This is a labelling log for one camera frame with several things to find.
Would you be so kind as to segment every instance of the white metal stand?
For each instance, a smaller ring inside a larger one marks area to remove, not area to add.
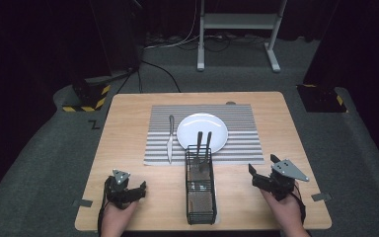
[[[282,0],[279,11],[276,14],[223,14],[223,13],[205,13],[204,0],[201,0],[200,19],[199,19],[199,43],[198,59],[196,69],[203,71],[204,63],[204,30],[205,29],[257,29],[272,30],[270,41],[264,44],[266,54],[269,58],[272,71],[281,71],[273,46],[276,35],[281,25],[283,13],[287,0]]]

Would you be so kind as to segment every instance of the wrist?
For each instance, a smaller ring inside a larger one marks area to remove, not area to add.
[[[282,229],[286,237],[310,237],[303,226]]]

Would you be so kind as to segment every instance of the white shelf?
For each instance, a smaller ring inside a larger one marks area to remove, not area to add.
[[[205,29],[264,29],[272,30],[276,14],[208,14]]]

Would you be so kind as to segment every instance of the black curtain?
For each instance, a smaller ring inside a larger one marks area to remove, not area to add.
[[[347,88],[379,148],[379,0],[339,1],[304,84]]]

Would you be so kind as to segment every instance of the gray carpet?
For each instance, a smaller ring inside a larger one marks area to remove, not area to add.
[[[281,72],[272,73],[262,44],[232,44],[208,51],[204,72],[196,71],[196,50],[177,47],[144,51],[143,59],[162,66],[182,92],[279,91],[290,109],[322,192],[333,199],[333,220],[313,236],[379,236],[379,152],[347,90],[337,88],[348,113],[310,114],[296,85],[301,84],[318,42],[278,40]],[[225,44],[208,41],[210,49]],[[177,92],[164,71],[141,64],[143,93]],[[112,83],[103,108],[93,113],[64,113],[69,87],[54,95],[57,113],[31,139],[0,184],[0,236],[97,236],[77,231],[73,206],[85,189],[113,95],[124,79]],[[133,74],[120,93],[139,93]],[[259,232],[203,233],[205,236],[264,236]],[[138,236],[125,233],[124,236]],[[200,236],[200,233],[140,233],[145,236]]]

